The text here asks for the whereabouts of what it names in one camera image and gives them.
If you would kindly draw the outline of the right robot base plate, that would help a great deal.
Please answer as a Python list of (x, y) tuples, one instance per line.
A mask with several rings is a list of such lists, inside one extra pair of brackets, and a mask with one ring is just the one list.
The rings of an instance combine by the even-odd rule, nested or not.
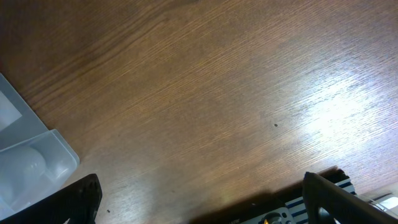
[[(359, 198), (351, 179), (344, 173), (326, 177), (325, 179)], [(296, 187), (277, 198), (268, 199), (252, 208), (240, 210), (229, 215), (224, 223), (308, 223), (308, 215), (302, 194), (303, 183), (300, 187)], [(362, 201), (388, 214), (389, 208), (382, 203), (370, 199)]]

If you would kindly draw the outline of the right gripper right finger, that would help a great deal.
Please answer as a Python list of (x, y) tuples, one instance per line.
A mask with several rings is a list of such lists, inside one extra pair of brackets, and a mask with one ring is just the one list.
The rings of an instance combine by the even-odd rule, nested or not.
[(395, 224), (397, 219), (374, 208), (322, 176), (306, 172), (303, 201), (308, 223)]

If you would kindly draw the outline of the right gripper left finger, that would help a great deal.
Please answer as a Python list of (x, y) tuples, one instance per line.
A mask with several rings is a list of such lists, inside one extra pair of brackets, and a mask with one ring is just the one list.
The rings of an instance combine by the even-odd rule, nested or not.
[(45, 199), (1, 220), (3, 224), (92, 224), (103, 193), (98, 176), (89, 174)]

